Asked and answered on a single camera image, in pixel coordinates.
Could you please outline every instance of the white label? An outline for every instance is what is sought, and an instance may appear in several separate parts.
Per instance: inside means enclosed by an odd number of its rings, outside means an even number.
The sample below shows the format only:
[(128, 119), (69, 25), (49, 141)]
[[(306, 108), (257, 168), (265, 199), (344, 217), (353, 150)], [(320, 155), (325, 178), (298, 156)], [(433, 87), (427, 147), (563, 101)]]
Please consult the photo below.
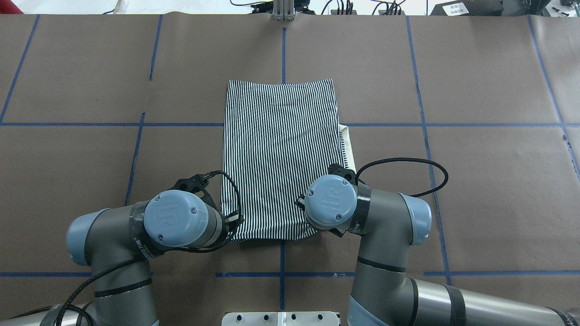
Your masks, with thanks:
[(447, 16), (459, 16), (463, 15), (464, 13), (469, 13), (463, 2), (443, 6), (443, 10)]

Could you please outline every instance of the blue joint cap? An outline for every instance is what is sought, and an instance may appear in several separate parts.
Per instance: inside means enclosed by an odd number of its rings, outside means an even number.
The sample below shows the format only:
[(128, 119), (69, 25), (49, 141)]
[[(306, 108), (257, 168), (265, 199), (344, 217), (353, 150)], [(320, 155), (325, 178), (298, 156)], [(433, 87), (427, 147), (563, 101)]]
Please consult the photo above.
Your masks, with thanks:
[(85, 257), (86, 236), (89, 234), (90, 226), (93, 225), (93, 222), (97, 216), (106, 210), (108, 210), (108, 208), (102, 209), (101, 211), (95, 213), (80, 216), (76, 218), (68, 227), (67, 249), (71, 254), (71, 259), (73, 262), (81, 266), (89, 265), (89, 263), (86, 262)]
[(431, 207), (426, 201), (420, 198), (415, 198), (399, 193), (411, 216), (411, 224), (413, 225), (413, 242), (412, 245), (422, 245), (429, 237), (431, 230)]
[(353, 296), (350, 296), (349, 304), (349, 326), (389, 326), (367, 309), (360, 305)]
[(316, 224), (338, 226), (353, 216), (357, 192), (338, 175), (325, 175), (314, 181), (304, 196), (305, 211)]
[(145, 207), (145, 231), (155, 242), (183, 247), (198, 240), (208, 227), (209, 213), (196, 195), (181, 190), (158, 194)]

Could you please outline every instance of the black cable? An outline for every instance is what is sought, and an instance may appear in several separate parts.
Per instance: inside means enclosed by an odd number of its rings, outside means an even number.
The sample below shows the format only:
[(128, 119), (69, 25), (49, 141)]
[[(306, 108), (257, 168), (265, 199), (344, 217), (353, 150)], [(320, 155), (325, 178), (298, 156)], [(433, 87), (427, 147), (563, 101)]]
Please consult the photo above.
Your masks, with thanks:
[(542, 0), (538, 0), (538, 7), (536, 8), (536, 16), (540, 15), (540, 5), (542, 4)]
[(324, 5), (324, 8), (322, 9), (322, 11), (320, 12), (321, 15), (324, 15), (324, 11), (326, 10), (326, 8), (328, 7), (328, 5), (330, 5), (330, 3), (332, 2), (332, 0), (328, 0), (327, 4)]
[[(42, 308), (39, 308), (39, 309), (30, 310), (30, 311), (28, 311), (26, 313), (19, 314), (18, 316), (14, 316), (14, 317), (12, 317), (10, 319), (15, 319), (15, 318), (20, 318), (20, 317), (30, 316), (32, 314), (37, 314), (37, 313), (41, 313), (43, 311), (48, 311), (51, 308), (52, 308), (52, 306), (48, 306), (48, 307), (42, 307)], [(81, 308), (79, 308), (77, 306), (69, 306), (69, 307), (67, 307), (67, 310), (71, 310), (71, 311), (74, 311), (74, 312), (80, 314), (84, 319), (86, 319), (86, 323), (87, 323), (88, 326), (93, 326), (94, 325), (94, 322), (95, 321), (94, 321), (93, 317), (91, 317), (91, 315), (88, 312), (82, 310)]]
[(388, 8), (388, 15), (393, 15), (394, 11), (395, 11), (395, 6), (397, 5), (396, 1), (393, 1), (393, 4), (391, 4), (391, 7)]
[(259, 2), (252, 2), (252, 3), (233, 3), (230, 0), (230, 3), (234, 6), (239, 6), (239, 7), (243, 7), (243, 6), (251, 6), (251, 5), (259, 5), (260, 3), (265, 3), (263, 1), (259, 1)]
[(377, 6), (375, 7), (375, 10), (373, 10), (373, 11), (372, 11), (372, 14), (371, 14), (371, 16), (375, 14), (376, 10), (377, 10), (377, 9), (379, 8), (379, 6), (380, 6), (380, 5), (382, 5), (383, 3), (385, 3), (385, 4), (387, 5), (387, 10), (389, 9), (389, 3), (388, 3), (388, 2), (385, 2), (385, 1), (379, 1), (379, 3), (377, 4)]
[(371, 166), (375, 166), (375, 165), (379, 165), (379, 164), (384, 164), (384, 163), (391, 163), (391, 162), (417, 162), (417, 163), (425, 163), (425, 164), (429, 164), (432, 166), (435, 166), (436, 168), (438, 168), (439, 170), (441, 170), (441, 172), (443, 172), (443, 175), (445, 176), (445, 179), (443, 179), (443, 182), (441, 182), (440, 185), (438, 185), (437, 187), (428, 190), (424, 193), (419, 193), (419, 194), (414, 194), (411, 195), (411, 197), (421, 197), (424, 195), (428, 195), (430, 193), (434, 193), (435, 191), (443, 188), (446, 184), (447, 181), (449, 181), (449, 173), (447, 173), (447, 170), (445, 170), (445, 168), (434, 161), (431, 160), (426, 160), (424, 158), (412, 158), (412, 157), (393, 157), (393, 158), (385, 158), (382, 160), (378, 160), (378, 161), (374, 161), (374, 162), (370, 162), (369, 164), (366, 164), (365, 166), (363, 166), (360, 170), (358, 170), (357, 174), (354, 176), (354, 184), (358, 184), (358, 177), (360, 177), (361, 173), (370, 168)]
[(117, 264), (109, 269), (105, 269), (102, 272), (100, 272), (99, 274), (94, 275), (93, 277), (89, 278), (88, 280), (86, 280), (83, 284), (81, 284), (66, 300), (66, 302), (63, 304), (63, 306), (60, 308), (59, 310), (59, 314), (56, 316), (56, 326), (62, 326), (63, 323), (63, 318), (64, 318), (64, 313), (67, 311), (67, 309), (69, 309), (71, 307), (71, 303), (74, 301), (74, 299), (79, 295), (79, 293), (81, 293), (81, 291), (86, 288), (89, 284), (93, 283), (94, 281), (100, 279), (101, 277), (110, 274), (118, 269), (121, 269), (123, 267), (129, 266), (131, 264), (143, 261), (144, 258), (143, 257), (137, 257), (131, 260), (127, 260), (126, 262), (122, 262), (120, 264)]

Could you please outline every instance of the blue tape line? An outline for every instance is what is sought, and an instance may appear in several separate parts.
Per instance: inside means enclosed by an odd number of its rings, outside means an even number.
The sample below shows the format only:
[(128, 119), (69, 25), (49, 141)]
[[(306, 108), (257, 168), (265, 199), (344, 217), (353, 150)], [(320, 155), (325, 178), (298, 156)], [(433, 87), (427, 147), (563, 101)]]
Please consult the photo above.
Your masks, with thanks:
[(146, 127), (223, 127), (223, 122), (146, 122)]
[(349, 126), (349, 127), (421, 127), (422, 124), (405, 124), (405, 123), (391, 123), (391, 124), (381, 124), (381, 123), (352, 123), (352, 124), (344, 124), (340, 123), (341, 125)]
[(135, 142), (135, 152), (133, 153), (133, 162), (131, 163), (131, 173), (129, 174), (129, 184), (127, 185), (127, 195), (125, 197), (125, 206), (129, 205), (129, 198), (133, 190), (133, 177), (135, 176), (135, 163), (137, 162), (137, 155), (139, 154), (139, 145), (141, 144), (141, 134), (143, 133), (143, 125), (145, 121), (145, 112), (141, 115), (139, 122), (139, 131), (137, 132), (137, 141)]
[[(451, 276), (567, 276), (580, 275), (580, 270), (500, 270), (500, 271), (451, 271)], [(425, 277), (444, 276), (443, 271), (426, 271)]]
[(14, 91), (14, 87), (16, 86), (16, 81), (18, 80), (18, 76), (20, 75), (20, 70), (22, 69), (22, 65), (24, 64), (26, 53), (28, 53), (28, 49), (30, 48), (30, 43), (32, 42), (32, 37), (34, 36), (34, 32), (36, 31), (36, 27), (38, 26), (39, 19), (40, 15), (37, 15), (36, 19), (34, 20), (34, 25), (32, 25), (30, 35), (28, 36), (26, 46), (24, 47), (24, 52), (22, 53), (22, 57), (20, 58), (20, 62), (18, 63), (18, 68), (16, 69), (16, 73), (14, 74), (14, 78), (12, 79), (12, 84), (10, 85), (10, 89), (8, 90), (8, 95), (6, 95), (6, 101), (4, 101), (4, 107), (2, 108), (2, 113), (0, 113), (0, 122), (4, 120), (4, 115), (6, 114), (6, 110), (8, 109), (8, 103), (10, 103), (12, 92)]
[(90, 273), (53, 271), (3, 271), (0, 277), (91, 277)]
[[(419, 102), (421, 123), (423, 127), (423, 138), (425, 140), (425, 150), (427, 151), (427, 159), (431, 160), (431, 148), (429, 146), (429, 136), (427, 134), (427, 122), (425, 120), (425, 111), (423, 109), (423, 98), (421, 96), (421, 90), (419, 89), (419, 74), (417, 72), (417, 61), (415, 59), (415, 48), (413, 46), (413, 36), (411, 34), (411, 21), (409, 16), (405, 17), (407, 19), (407, 34), (409, 36), (409, 48), (411, 50), (411, 60), (413, 62), (413, 73), (415, 75), (415, 88), (417, 91), (417, 100)], [(433, 172), (433, 166), (429, 165), (429, 175), (431, 177), (431, 187), (435, 188), (435, 173)], [(437, 207), (437, 222), (439, 223), (439, 241), (441, 242), (441, 254), (443, 255), (443, 268), (445, 269), (445, 280), (447, 285), (451, 285), (451, 276), (449, 274), (449, 263), (447, 260), (447, 247), (445, 246), (445, 235), (443, 233), (443, 223), (441, 221), (441, 211), (439, 208), (439, 197), (437, 192), (434, 192), (435, 205)]]
[(161, 33), (161, 23), (163, 22), (163, 15), (159, 15), (159, 22), (157, 23), (157, 35), (155, 36), (155, 45), (153, 46), (153, 55), (151, 56), (151, 71), (149, 72), (149, 80), (153, 80), (153, 68), (155, 67), (155, 57), (157, 55), (157, 45), (159, 45), (159, 35)]
[(228, 277), (280, 277), (280, 273), (277, 272), (246, 272), (246, 273), (216, 273), (216, 278), (228, 278)]
[[(277, 272), (241, 272), (241, 273), (215, 273), (216, 278), (228, 277), (280, 277), (282, 273)], [(353, 271), (329, 271), (329, 272), (309, 272), (295, 271), (284, 272), (284, 278), (287, 277), (354, 277)]]
[(286, 83), (286, 27), (282, 28), (282, 84)]
[(113, 126), (113, 127), (137, 127), (139, 126), (136, 122), (3, 122), (2, 126), (71, 126), (71, 127), (83, 127), (83, 126)]
[(354, 277), (353, 271), (347, 272), (294, 272), (286, 273), (286, 277)]
[(286, 310), (285, 302), (286, 241), (280, 240), (280, 311)]
[(513, 128), (557, 128), (560, 124), (426, 124), (427, 127), (513, 127)]
[(542, 54), (540, 53), (540, 49), (538, 47), (536, 32), (534, 31), (534, 25), (532, 24), (532, 17), (530, 15), (528, 15), (528, 25), (530, 25), (530, 32), (532, 34), (532, 42), (534, 43), (534, 50), (536, 51), (536, 55), (538, 56), (540, 68), (542, 69), (544, 79), (546, 80), (546, 85), (548, 86), (548, 91), (550, 92), (550, 97), (552, 98), (552, 103), (554, 104), (554, 109), (556, 110), (556, 115), (558, 116), (558, 122), (560, 123), (560, 127), (562, 128), (562, 133), (564, 134), (564, 137), (566, 137), (566, 145), (568, 147), (568, 153), (570, 154), (570, 158), (572, 159), (574, 171), (576, 172), (576, 178), (580, 182), (580, 169), (578, 169), (578, 161), (576, 160), (576, 155), (574, 155), (572, 145), (570, 145), (570, 137), (568, 137), (568, 132), (566, 131), (566, 128), (564, 126), (564, 120), (562, 120), (560, 107), (558, 106), (556, 96), (554, 95), (554, 90), (552, 89), (552, 83), (550, 83), (550, 78), (548, 78), (548, 73), (546, 72), (546, 67), (544, 66), (543, 63)]
[[(342, 123), (349, 127), (423, 127), (414, 123)], [(0, 126), (113, 126), (138, 127), (138, 122), (0, 122)], [(560, 124), (425, 124), (428, 128), (559, 128)], [(145, 127), (223, 127), (223, 122), (145, 122)], [(580, 128), (580, 124), (564, 124), (566, 128)]]

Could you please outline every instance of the black and white striped fabric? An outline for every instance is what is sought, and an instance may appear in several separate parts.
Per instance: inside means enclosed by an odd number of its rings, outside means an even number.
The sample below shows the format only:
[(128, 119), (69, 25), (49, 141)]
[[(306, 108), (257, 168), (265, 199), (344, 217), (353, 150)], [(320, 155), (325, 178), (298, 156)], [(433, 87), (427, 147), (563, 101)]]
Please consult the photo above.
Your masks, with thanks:
[[(294, 201), (332, 163), (347, 165), (331, 80), (230, 81), (223, 169), (238, 184), (246, 218), (235, 241), (299, 240), (316, 233)], [(222, 210), (235, 208), (233, 189), (222, 182)]]

